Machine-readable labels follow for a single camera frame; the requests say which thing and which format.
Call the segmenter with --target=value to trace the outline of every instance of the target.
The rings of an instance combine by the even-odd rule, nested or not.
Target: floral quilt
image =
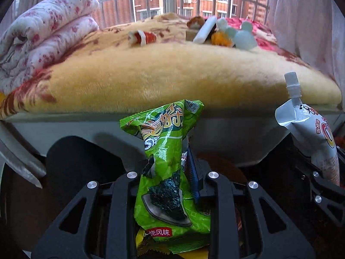
[[[43,0],[20,15],[0,40],[0,92],[9,94],[54,63],[88,33],[97,0]]]
[[[243,19],[228,23],[239,28]],[[288,99],[284,74],[296,71],[306,104],[341,102],[336,83],[277,46],[253,24],[250,51],[185,41],[187,20],[169,13],[88,34],[53,65],[10,92],[0,119],[30,113],[134,113],[182,98],[206,109],[270,110]],[[128,33],[154,32],[156,43],[131,46]]]

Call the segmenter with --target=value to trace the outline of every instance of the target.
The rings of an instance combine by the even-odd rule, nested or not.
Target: pink floral blanket
[[[0,40],[0,92],[9,94],[98,25],[97,0],[44,0],[20,15]]]

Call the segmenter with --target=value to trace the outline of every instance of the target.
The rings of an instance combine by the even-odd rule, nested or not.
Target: light blue toy
[[[254,36],[252,35],[253,26],[249,21],[242,22],[240,30],[229,26],[227,20],[224,18],[218,19],[216,24],[217,29],[225,32],[235,44],[237,49],[250,50],[258,45]]]

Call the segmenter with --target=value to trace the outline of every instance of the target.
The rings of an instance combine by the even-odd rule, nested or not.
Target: plush toy
[[[228,25],[225,18],[220,18],[216,22],[217,30],[227,34],[229,38],[234,42],[236,48],[241,50],[250,50],[256,47],[258,44],[252,35],[253,26],[251,22],[242,22],[241,29],[236,30]]]
[[[189,29],[199,30],[205,24],[204,18],[201,16],[195,16],[187,22],[187,27]]]
[[[157,41],[157,35],[153,32],[146,32],[142,30],[131,31],[128,33],[129,44],[140,44],[146,46],[149,43],[155,43]]]
[[[217,31],[212,34],[211,43],[216,46],[232,46],[231,39],[222,31]]]

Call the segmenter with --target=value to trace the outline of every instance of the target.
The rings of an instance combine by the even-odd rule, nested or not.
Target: air conditioner unit
[[[185,3],[185,4],[191,4],[191,3],[192,3],[192,0],[183,0],[183,3]]]

